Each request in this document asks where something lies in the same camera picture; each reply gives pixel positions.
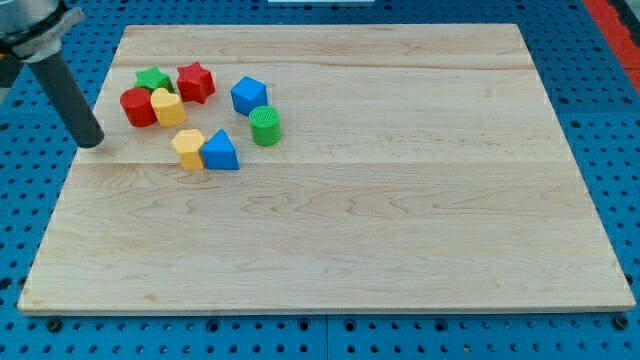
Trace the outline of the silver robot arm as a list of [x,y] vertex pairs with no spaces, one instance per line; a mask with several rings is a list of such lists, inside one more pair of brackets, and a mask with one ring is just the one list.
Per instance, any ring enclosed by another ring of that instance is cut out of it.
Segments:
[[63,0],[1,0],[1,52],[26,64],[80,148],[104,132],[62,54],[62,38],[85,20]]

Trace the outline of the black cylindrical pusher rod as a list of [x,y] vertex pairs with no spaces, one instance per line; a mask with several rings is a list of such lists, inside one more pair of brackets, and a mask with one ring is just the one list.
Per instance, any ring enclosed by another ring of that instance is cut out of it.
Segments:
[[76,82],[61,52],[30,60],[28,66],[80,148],[93,148],[104,139],[104,131]]

